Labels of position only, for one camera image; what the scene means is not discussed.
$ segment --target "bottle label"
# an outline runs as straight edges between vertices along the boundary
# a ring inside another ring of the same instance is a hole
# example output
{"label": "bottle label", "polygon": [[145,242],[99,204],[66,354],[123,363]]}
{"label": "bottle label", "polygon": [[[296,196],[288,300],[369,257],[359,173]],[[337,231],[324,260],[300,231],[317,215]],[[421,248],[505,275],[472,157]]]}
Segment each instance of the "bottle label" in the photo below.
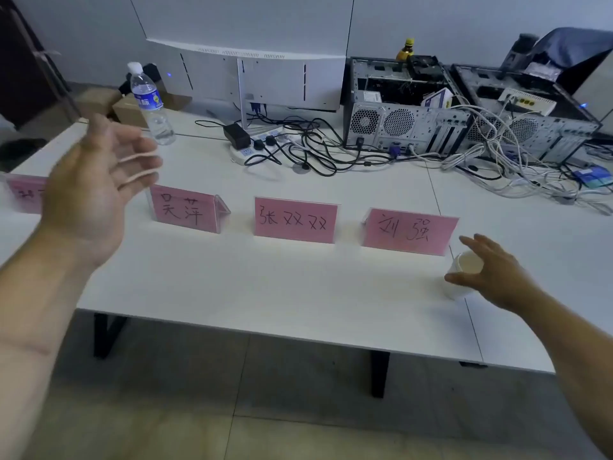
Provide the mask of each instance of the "bottle label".
{"label": "bottle label", "polygon": [[157,90],[148,94],[134,94],[134,98],[141,110],[158,110],[164,106]]}

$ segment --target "pink name card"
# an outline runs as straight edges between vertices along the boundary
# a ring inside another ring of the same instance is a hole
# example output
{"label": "pink name card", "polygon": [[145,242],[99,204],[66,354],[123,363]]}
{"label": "pink name card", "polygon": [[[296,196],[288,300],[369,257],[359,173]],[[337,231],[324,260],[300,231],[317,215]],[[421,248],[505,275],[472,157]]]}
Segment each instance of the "pink name card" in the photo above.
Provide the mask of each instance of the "pink name card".
{"label": "pink name card", "polygon": [[220,216],[230,213],[219,195],[151,186],[151,203],[160,223],[190,227],[200,231],[221,232]]}
{"label": "pink name card", "polygon": [[371,208],[364,247],[445,255],[459,218]]}
{"label": "pink name card", "polygon": [[42,213],[42,195],[47,184],[46,177],[7,174],[6,183],[19,211],[37,215]]}
{"label": "pink name card", "polygon": [[334,243],[338,205],[256,197],[256,235]]}

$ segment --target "paper cup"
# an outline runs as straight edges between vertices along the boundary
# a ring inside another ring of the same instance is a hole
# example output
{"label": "paper cup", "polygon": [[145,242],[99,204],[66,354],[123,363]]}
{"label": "paper cup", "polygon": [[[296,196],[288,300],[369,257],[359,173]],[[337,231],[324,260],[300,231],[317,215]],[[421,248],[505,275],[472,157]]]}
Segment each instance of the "paper cup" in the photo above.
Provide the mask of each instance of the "paper cup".
{"label": "paper cup", "polygon": [[[462,252],[451,263],[448,273],[480,273],[483,269],[483,260],[477,256],[474,252],[468,250]],[[463,299],[468,294],[472,294],[474,289],[470,287],[457,286],[455,284],[447,282],[443,279],[443,293],[452,300]]]}

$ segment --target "yellow bottle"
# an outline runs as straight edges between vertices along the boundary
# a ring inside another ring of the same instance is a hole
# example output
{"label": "yellow bottle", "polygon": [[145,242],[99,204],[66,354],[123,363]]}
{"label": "yellow bottle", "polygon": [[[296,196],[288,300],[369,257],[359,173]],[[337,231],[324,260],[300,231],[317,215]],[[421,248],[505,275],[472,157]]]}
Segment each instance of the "yellow bottle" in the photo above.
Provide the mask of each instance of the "yellow bottle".
{"label": "yellow bottle", "polygon": [[407,38],[405,47],[396,55],[396,61],[406,61],[409,56],[413,56],[413,45],[415,45],[415,39]]}

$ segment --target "plastic water bottle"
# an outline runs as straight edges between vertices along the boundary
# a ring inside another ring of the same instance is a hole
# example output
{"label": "plastic water bottle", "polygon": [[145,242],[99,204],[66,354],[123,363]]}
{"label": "plastic water bottle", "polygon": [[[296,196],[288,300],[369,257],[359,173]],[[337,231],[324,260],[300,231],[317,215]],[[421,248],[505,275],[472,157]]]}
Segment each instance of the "plastic water bottle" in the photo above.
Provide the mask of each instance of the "plastic water bottle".
{"label": "plastic water bottle", "polygon": [[164,104],[157,87],[151,78],[143,73],[141,63],[128,63],[127,68],[132,73],[130,88],[139,104],[140,110],[149,125],[151,135],[159,145],[170,145],[175,139],[175,131],[168,122]]}

